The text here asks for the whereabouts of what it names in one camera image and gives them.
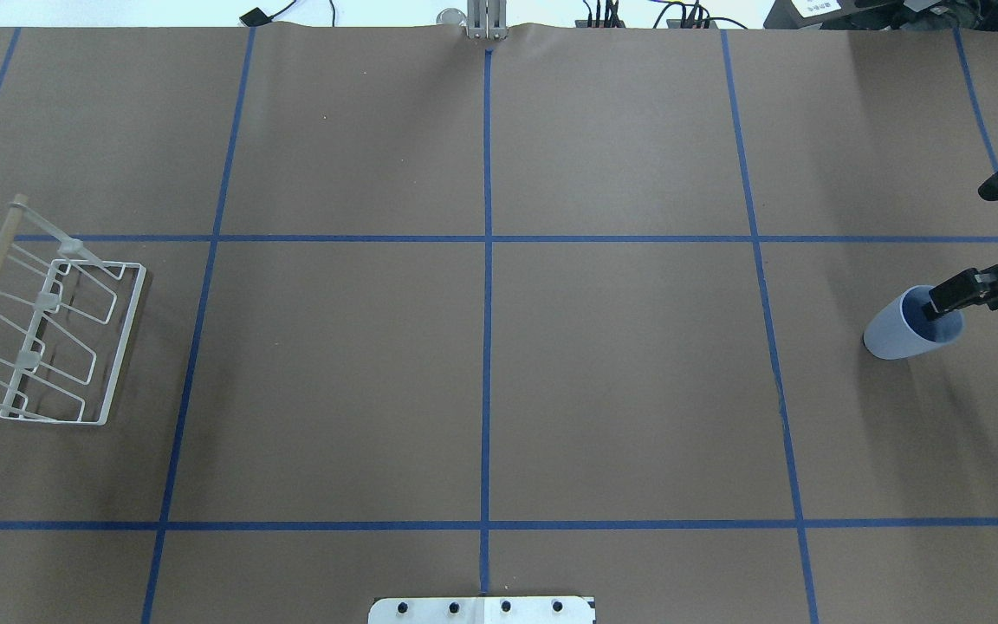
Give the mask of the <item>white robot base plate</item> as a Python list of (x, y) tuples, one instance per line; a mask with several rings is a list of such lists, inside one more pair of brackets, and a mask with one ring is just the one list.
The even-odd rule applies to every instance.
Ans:
[(592, 597), (577, 595), (388, 597), (368, 623), (597, 623)]

